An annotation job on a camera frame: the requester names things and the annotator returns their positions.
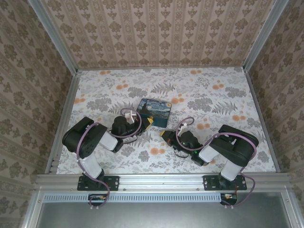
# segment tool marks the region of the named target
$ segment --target gray panel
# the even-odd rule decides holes
[[[234,209],[219,203],[46,203],[39,228],[289,228],[280,193],[254,193]]]

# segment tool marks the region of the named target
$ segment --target wire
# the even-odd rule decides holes
[[[231,208],[242,205],[242,204],[249,198],[249,196],[252,194],[252,192],[253,192],[253,190],[255,189],[255,186],[256,186],[256,181],[255,181],[252,177],[249,177],[249,176],[243,174],[242,172],[240,172],[240,174],[241,174],[243,177],[245,177],[245,178],[251,179],[252,182],[253,182],[253,185],[252,185],[252,188],[251,188],[250,192],[249,192],[248,195],[245,197],[245,199],[243,199],[241,202],[239,202],[239,203],[237,203],[237,204],[235,204],[235,205],[231,205],[231,204],[228,203],[227,201],[222,200],[222,202],[226,203],[226,204],[229,205]]]
[[[135,132],[133,132],[133,133],[131,133],[131,134],[129,134],[129,135],[125,135],[125,136],[115,135],[115,134],[112,134],[111,132],[109,132],[109,133],[110,133],[113,137],[115,137],[115,138],[121,138],[121,139],[129,138],[129,137],[131,137],[131,136],[133,136],[133,135],[136,135],[136,134],[139,132],[139,130],[141,129],[141,127],[142,127],[143,121],[142,121],[142,117],[141,117],[141,115],[138,113],[138,111],[136,111],[136,110],[134,110],[134,109],[132,109],[132,108],[122,108],[122,109],[120,110],[120,114],[121,114],[122,116],[124,116],[123,110],[131,110],[131,111],[136,112],[136,114],[137,114],[137,116],[138,116],[138,118],[139,118],[139,126],[138,126],[138,128],[136,129]]]
[[[186,157],[179,156],[178,154],[176,154],[176,150],[174,150],[174,154],[175,154],[175,156],[177,156],[177,157],[179,157],[179,158],[188,158],[188,157],[189,157],[189,154],[188,154]]]
[[[130,142],[125,142],[124,144],[131,144],[131,143],[135,142],[137,139],[138,139],[138,138],[137,138],[137,135],[136,135],[136,139],[135,139],[135,140],[130,141]]]
[[[253,154],[252,154],[251,158],[249,159],[249,161],[251,161],[251,160],[256,156],[256,154],[257,154],[257,147],[256,147],[256,145],[255,145],[252,141],[250,141],[248,138],[246,138],[246,137],[244,137],[244,136],[242,136],[242,135],[240,135],[240,134],[230,133],[230,132],[224,132],[224,133],[216,133],[216,134],[214,134],[210,139],[208,139],[208,141],[207,141],[203,146],[201,146],[201,147],[199,147],[199,148],[191,149],[191,148],[185,147],[184,145],[181,144],[181,142],[180,142],[180,140],[179,140],[179,138],[178,138],[178,133],[179,133],[179,128],[180,128],[181,124],[182,124],[184,121],[188,120],[188,119],[192,119],[192,122],[189,123],[189,124],[187,124],[187,125],[192,125],[192,124],[194,123],[194,118],[193,118],[193,117],[187,117],[187,118],[183,119],[182,121],[180,121],[179,124],[177,125],[177,128],[176,128],[176,140],[177,140],[177,142],[179,143],[179,145],[180,145],[182,148],[184,148],[184,149],[186,149],[186,150],[188,150],[188,151],[197,151],[197,150],[203,149],[204,147],[208,146],[214,138],[217,138],[217,137],[219,137],[219,136],[221,136],[221,135],[228,135],[228,136],[235,136],[235,137],[241,138],[241,139],[245,140],[246,142],[248,142],[248,143],[253,147],[253,150],[254,150],[254,151],[253,151]],[[243,174],[242,171],[243,171],[244,169],[245,169],[245,167],[243,167],[243,168],[240,170],[239,173],[240,173],[240,175],[242,175],[243,177],[248,178],[248,179],[251,179],[251,180],[253,181],[252,188],[251,188],[250,192],[248,193],[248,195],[245,197],[245,199],[243,199],[243,200],[242,200],[240,203],[238,203],[238,204],[231,205],[231,204],[229,204],[228,202],[222,200],[224,203],[230,205],[231,207],[235,207],[235,206],[239,206],[239,205],[243,204],[243,203],[248,199],[248,197],[252,194],[253,190],[255,189],[256,181],[255,181],[252,177],[249,177],[249,176],[246,176],[245,174]]]
[[[92,205],[92,200],[94,199],[94,198],[100,198],[101,200],[102,200],[102,198],[103,198],[104,196],[97,196],[97,195],[95,195],[95,196],[91,196],[90,197],[90,200],[89,200],[89,205],[91,206],[91,209],[93,209],[93,205]]]
[[[176,131],[175,131],[175,133],[176,133],[176,140],[177,140],[177,142],[179,143],[179,145],[180,145],[182,148],[184,148],[184,149],[186,149],[186,150],[188,150],[188,151],[198,151],[198,150],[201,150],[201,149],[203,149],[204,147],[208,146],[208,145],[210,144],[210,142],[211,142],[214,138],[216,138],[216,137],[218,137],[218,136],[221,136],[221,135],[228,135],[228,136],[235,136],[235,137],[241,138],[241,139],[245,140],[246,142],[248,142],[248,143],[253,147],[253,149],[254,149],[254,153],[253,153],[252,158],[256,155],[256,153],[257,153],[257,147],[254,145],[253,142],[251,142],[248,138],[246,138],[246,137],[244,137],[244,136],[242,136],[242,135],[240,135],[240,134],[230,133],[230,132],[224,132],[224,133],[216,133],[216,134],[214,134],[214,135],[213,135],[213,136],[212,136],[212,137],[211,137],[203,146],[201,146],[201,147],[198,147],[198,148],[195,148],[195,149],[191,149],[191,148],[185,147],[185,146],[180,142],[179,137],[178,137],[178,133],[179,133],[179,128],[180,128],[181,124],[182,124],[183,122],[185,122],[186,120],[188,120],[188,119],[192,119],[192,122],[189,123],[189,124],[187,124],[187,125],[192,125],[192,124],[194,123],[194,118],[193,118],[193,117],[187,117],[187,118],[185,118],[185,119],[183,119],[182,121],[179,122],[179,124],[177,125],[177,128],[176,128]]]
[[[104,186],[106,187],[106,189],[107,189],[106,198],[105,198],[105,200],[103,201],[103,203],[101,203],[101,204],[99,205],[99,207],[102,207],[102,206],[108,201],[108,199],[109,199],[109,197],[110,197],[110,189],[109,189],[109,186],[108,186],[106,183],[104,183],[103,181],[98,180],[98,179],[92,177],[89,173],[87,173],[86,169],[82,166],[82,164],[81,164],[81,162],[80,162],[80,156],[79,156],[79,151],[80,151],[80,146],[81,146],[81,144],[82,144],[82,141],[84,140],[84,138],[85,138],[85,136],[88,134],[88,132],[89,132],[94,126],[97,126],[97,125],[99,125],[98,122],[95,122],[95,123],[93,123],[92,125],[90,125],[90,126],[86,129],[86,131],[84,132],[84,134],[81,136],[81,138],[80,138],[80,140],[79,140],[79,143],[78,143],[78,145],[77,145],[77,149],[76,149],[76,158],[77,158],[77,163],[78,163],[79,167],[82,169],[82,171],[84,172],[84,174],[85,174],[88,178],[90,178],[90,179],[93,180],[93,181],[99,182],[99,183],[101,183],[102,185],[104,185]]]
[[[114,135],[114,134],[110,133],[112,136],[114,136],[114,137],[116,137],[116,138],[128,138],[128,137],[131,137],[131,136],[135,135],[135,134],[140,130],[140,128],[141,128],[141,126],[142,126],[142,118],[141,118],[140,114],[139,114],[136,110],[133,110],[133,109],[131,109],[131,108],[122,108],[122,109],[120,110],[121,115],[122,115],[122,111],[123,111],[123,110],[135,111],[136,114],[137,114],[138,117],[139,117],[140,123],[139,123],[139,127],[137,128],[137,130],[136,130],[134,133],[130,134],[130,135],[119,136],[119,135]],[[85,136],[88,134],[88,132],[89,132],[94,126],[97,126],[97,125],[99,125],[98,122],[95,122],[95,123],[93,123],[92,125],[90,125],[90,126],[86,129],[86,131],[84,132],[84,134],[81,136],[81,138],[80,138],[80,140],[79,140],[79,142],[78,142],[78,145],[77,145],[77,149],[76,149],[76,159],[77,159],[77,163],[78,163],[79,167],[82,169],[82,171],[84,172],[84,174],[85,174],[88,178],[90,178],[90,179],[93,180],[93,181],[99,182],[99,183],[101,183],[102,185],[104,185],[104,186],[106,187],[106,189],[107,189],[106,198],[105,198],[105,200],[103,201],[103,203],[101,203],[101,204],[99,205],[99,207],[102,207],[102,206],[108,201],[108,199],[109,199],[109,197],[110,197],[110,189],[109,189],[109,186],[108,186],[106,183],[104,183],[103,181],[98,180],[98,179],[92,177],[89,173],[87,173],[86,169],[83,167],[83,165],[82,165],[81,162],[80,162],[80,156],[79,156],[80,146],[81,146],[81,144],[82,144],[82,142],[83,142]],[[91,208],[93,208],[94,206],[91,204],[91,201],[92,201],[92,198],[90,199],[89,204],[90,204]]]

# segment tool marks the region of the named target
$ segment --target floral tablecloth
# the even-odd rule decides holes
[[[69,128],[84,116],[111,128],[123,107],[137,108],[142,98],[172,103],[167,129],[193,116],[189,126],[203,144],[227,124],[256,136],[260,142],[256,157],[245,171],[275,171],[269,148],[241,67],[168,68],[111,71],[83,71],[76,94]],[[219,155],[200,167],[190,157],[175,156],[160,137],[163,128],[151,127],[138,140],[118,153],[101,145],[95,149],[106,173],[197,173],[219,172],[226,159]],[[63,148],[57,174],[81,173],[76,155]]]

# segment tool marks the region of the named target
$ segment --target patterned wallpaper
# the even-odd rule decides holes
[[[71,74],[26,0],[0,1],[0,227],[18,227],[44,173]]]
[[[304,208],[304,1],[291,0],[249,71],[272,144]]]
[[[42,0],[78,68],[242,65],[274,0]]]

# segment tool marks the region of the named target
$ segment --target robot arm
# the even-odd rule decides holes
[[[222,154],[227,158],[227,162],[220,175],[228,181],[233,181],[241,169],[248,165],[254,154],[253,145],[257,147],[259,142],[253,135],[228,125],[223,125],[218,132],[218,135],[221,135],[204,147],[199,152],[199,157],[209,163],[214,157]]]
[[[96,161],[96,157],[93,153],[98,143],[106,149],[116,153],[123,146],[123,138],[134,133],[135,135],[140,135],[153,123],[153,119],[151,118],[143,118],[142,121],[133,119],[132,113],[130,113],[129,117],[132,119],[131,124],[128,123],[127,119],[123,116],[116,117],[112,125],[111,133],[107,131],[107,127],[98,124],[93,126],[84,137],[79,149],[79,162],[82,164],[85,171],[93,178],[97,179],[103,176],[103,169]],[[93,123],[94,121],[92,119],[84,117],[67,131],[62,139],[62,143],[70,152],[76,153],[81,137],[88,126],[91,126]]]

